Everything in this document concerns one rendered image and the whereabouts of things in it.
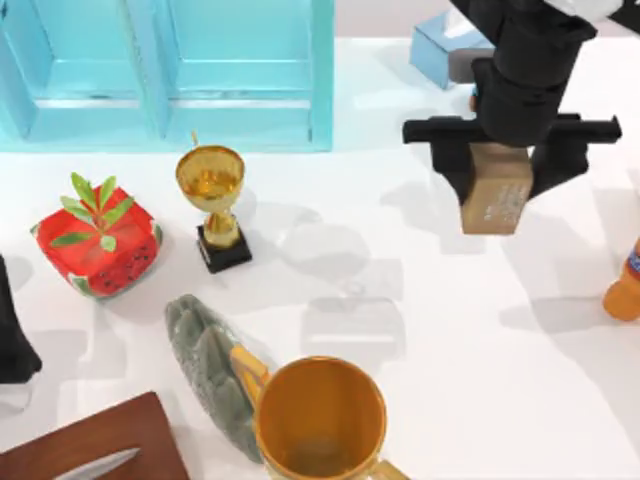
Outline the silver knife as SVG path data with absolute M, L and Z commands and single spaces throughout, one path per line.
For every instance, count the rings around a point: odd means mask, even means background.
M 53 480 L 97 480 L 99 477 L 134 459 L 139 452 L 139 448 L 120 450 L 77 466 L 56 476 Z

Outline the light blue tissue box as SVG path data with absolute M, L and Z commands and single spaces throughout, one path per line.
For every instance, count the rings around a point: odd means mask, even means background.
M 457 50 L 493 49 L 493 45 L 457 9 L 450 7 L 414 27 L 410 63 L 442 90 L 451 88 L 458 75 L 450 55 Z

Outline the gold trophy with black base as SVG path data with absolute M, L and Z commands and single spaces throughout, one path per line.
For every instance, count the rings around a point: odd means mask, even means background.
M 216 274 L 252 259 L 252 253 L 232 207 L 245 179 L 245 163 L 234 150 L 199 143 L 179 160 L 175 175 L 185 198 L 207 214 L 197 227 L 198 247 L 208 271 Z

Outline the watermelon plant pot with plant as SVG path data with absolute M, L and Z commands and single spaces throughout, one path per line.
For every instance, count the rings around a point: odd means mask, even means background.
M 97 186 L 71 174 L 75 198 L 31 229 L 41 251 L 80 293 L 112 297 L 137 282 L 157 258 L 163 232 L 154 218 L 117 185 Z

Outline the orange bottle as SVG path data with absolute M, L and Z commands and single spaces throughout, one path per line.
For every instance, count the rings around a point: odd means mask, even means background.
M 618 320 L 640 319 L 640 237 L 624 261 L 619 279 L 606 291 L 603 308 Z

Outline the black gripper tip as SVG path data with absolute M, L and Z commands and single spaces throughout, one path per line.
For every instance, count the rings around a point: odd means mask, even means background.
M 0 385 L 26 384 L 42 361 L 16 314 L 4 257 L 0 254 Z

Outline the light blue rack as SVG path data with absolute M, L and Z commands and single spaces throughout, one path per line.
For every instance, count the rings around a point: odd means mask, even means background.
M 334 0 L 0 0 L 0 152 L 332 145 Z

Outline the orange mug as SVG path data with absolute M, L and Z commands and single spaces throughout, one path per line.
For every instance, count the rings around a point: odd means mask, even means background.
M 356 365 L 311 356 L 270 372 L 240 345 L 230 361 L 254 408 L 256 443 L 273 480 L 411 480 L 380 456 L 386 405 Z

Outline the brown box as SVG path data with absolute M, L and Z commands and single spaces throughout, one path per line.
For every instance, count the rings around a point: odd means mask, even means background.
M 461 207 L 467 235 L 512 235 L 529 199 L 533 169 L 526 148 L 471 143 L 474 179 Z

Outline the brown wooden board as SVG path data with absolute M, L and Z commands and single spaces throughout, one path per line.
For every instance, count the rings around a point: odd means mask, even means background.
M 0 454 L 0 480 L 53 480 L 136 448 L 104 480 L 191 480 L 158 395 L 147 392 Z

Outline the grey rounded box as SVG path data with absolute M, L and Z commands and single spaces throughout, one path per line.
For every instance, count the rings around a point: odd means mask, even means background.
M 460 48 L 448 54 L 449 79 L 458 84 L 474 83 L 472 62 L 493 57 L 493 48 Z

